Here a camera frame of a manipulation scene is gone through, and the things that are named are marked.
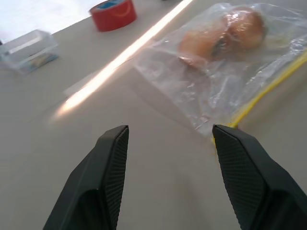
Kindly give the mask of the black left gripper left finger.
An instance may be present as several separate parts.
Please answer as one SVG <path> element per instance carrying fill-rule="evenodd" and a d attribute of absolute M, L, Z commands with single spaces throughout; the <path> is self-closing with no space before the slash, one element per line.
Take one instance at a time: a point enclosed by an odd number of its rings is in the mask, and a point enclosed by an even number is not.
<path fill-rule="evenodd" d="M 115 230 L 125 181 L 129 127 L 106 131 L 69 175 L 46 230 Z"/>

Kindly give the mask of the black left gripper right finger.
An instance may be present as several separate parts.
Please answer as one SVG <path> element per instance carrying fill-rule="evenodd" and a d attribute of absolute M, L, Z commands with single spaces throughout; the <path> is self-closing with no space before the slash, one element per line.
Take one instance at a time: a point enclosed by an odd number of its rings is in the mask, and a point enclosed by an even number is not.
<path fill-rule="evenodd" d="M 307 195 L 258 140 L 213 125 L 224 186 L 243 230 L 305 230 Z"/>

